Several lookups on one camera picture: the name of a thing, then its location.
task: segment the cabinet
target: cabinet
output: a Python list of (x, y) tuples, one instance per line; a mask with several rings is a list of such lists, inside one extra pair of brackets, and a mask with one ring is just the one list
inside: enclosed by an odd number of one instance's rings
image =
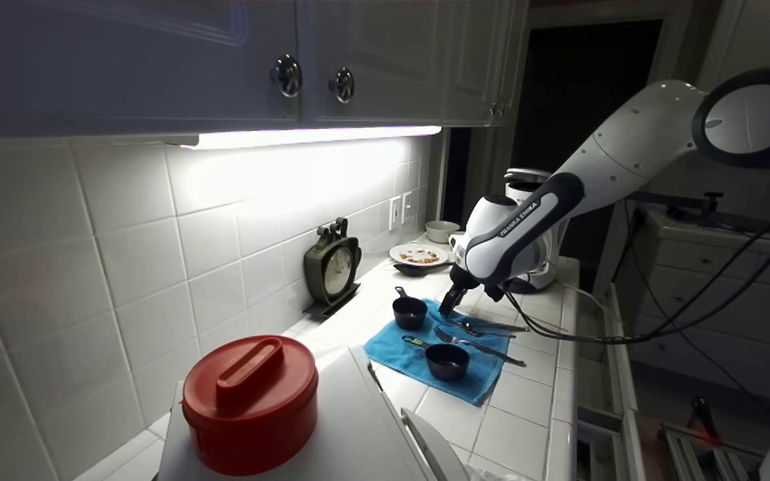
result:
[(725, 0), (711, 44), (702, 58), (699, 86), (770, 67), (770, 0)]
[[(668, 219), (659, 211), (646, 214), (646, 227), (634, 237), (619, 263), (618, 294), (627, 330), (648, 330), (663, 322), (642, 274), (664, 312), (682, 306), (722, 263), (735, 253), (746, 235), (695, 227)], [(682, 318), (696, 318), (726, 300), (749, 273), (763, 262), (770, 241), (755, 241)], [(718, 360), (741, 385), (770, 397), (770, 269), (726, 310), (683, 330), (691, 345)], [(733, 382), (711, 365), (686, 340), (659, 336), (636, 345), (630, 354), (638, 362), (696, 376), (705, 382)]]
[[(481, 125), (507, 2), (0, 0), (0, 135)], [(270, 80), (282, 54), (297, 99)]]

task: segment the light fixture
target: light fixture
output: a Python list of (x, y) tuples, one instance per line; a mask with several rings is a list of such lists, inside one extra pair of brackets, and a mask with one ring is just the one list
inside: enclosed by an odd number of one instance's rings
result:
[(182, 142), (184, 149), (253, 149), (274, 143), (314, 143), (353, 139), (434, 135), (440, 125), (377, 125), (377, 127), (286, 127), (286, 130), (218, 130)]

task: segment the kitchen counter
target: kitchen counter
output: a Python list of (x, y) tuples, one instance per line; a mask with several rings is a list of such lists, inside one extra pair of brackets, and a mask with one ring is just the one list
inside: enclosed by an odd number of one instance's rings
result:
[[(286, 333), (302, 340), (318, 360), (338, 349), (349, 349), (356, 362), (364, 365), (364, 342), (374, 336), (388, 320), (393, 320), (393, 285), (402, 285), (412, 297), (434, 301), (448, 289), (445, 269), (430, 273), (425, 277), (402, 277), (389, 266), (389, 262), (380, 262), (358, 284), (361, 289), (356, 300), (334, 312), (326, 322), (299, 320)], [(561, 258), (556, 285), (541, 294), (517, 300), (527, 314), (572, 330), (576, 310), (576, 262)], [(465, 294), (459, 310), (473, 318), (521, 325), (515, 310), (507, 301), (493, 304), (481, 294), (481, 289)], [(512, 481), (572, 479), (575, 348), (567, 342), (541, 340), (531, 330), (521, 330), (509, 342), (507, 353), (527, 360), (527, 365), (521, 368), (505, 362), (483, 405), (471, 405), (377, 362), (374, 370), (388, 400), (396, 408), (420, 414), (434, 431), (440, 431), (440, 435), (455, 445), (465, 465)]]

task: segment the blue cloth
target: blue cloth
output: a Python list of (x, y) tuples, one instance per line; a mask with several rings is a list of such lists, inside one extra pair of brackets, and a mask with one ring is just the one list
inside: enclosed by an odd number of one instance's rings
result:
[(445, 330), (451, 336), (471, 340), (475, 345), (487, 345), (491, 349), (507, 353), (509, 333), (497, 330), (497, 328), (483, 328), (483, 330), (479, 330), (481, 336), (465, 333), (459, 325), (463, 325), (463, 320), (471, 320), (471, 318), (465, 318), (459, 312), (451, 312), (448, 318), (443, 318), (437, 312), (434, 301), (425, 300), (425, 304), (428, 304), (428, 314), (421, 320), (421, 328), (402, 330), (389, 320), (380, 333), (374, 333), (364, 345), (365, 357), (372, 357), (372, 360), (377, 360), (377, 362), (382, 362), (382, 365), (388, 365), (402, 376), (412, 376), (428, 386), (443, 390), (455, 397), (463, 397), (473, 405), (481, 405), (499, 376), (499, 362), (501, 362), (499, 357), (487, 354), (471, 345), (459, 345), (471, 354), (467, 374), (463, 382), (440, 382), (428, 368), (428, 360), (421, 354), (425, 348), (412, 345), (402, 336), (417, 336), (425, 345), (443, 345), (443, 340), (437, 340), (432, 330), (437, 325), (440, 330)]

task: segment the clock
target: clock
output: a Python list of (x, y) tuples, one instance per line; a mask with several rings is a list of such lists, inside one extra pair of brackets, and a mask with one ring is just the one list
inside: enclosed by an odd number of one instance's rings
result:
[(318, 243), (303, 251), (303, 284), (313, 297), (309, 318), (326, 320), (353, 300), (361, 263), (358, 237), (348, 237), (348, 219), (318, 227)]

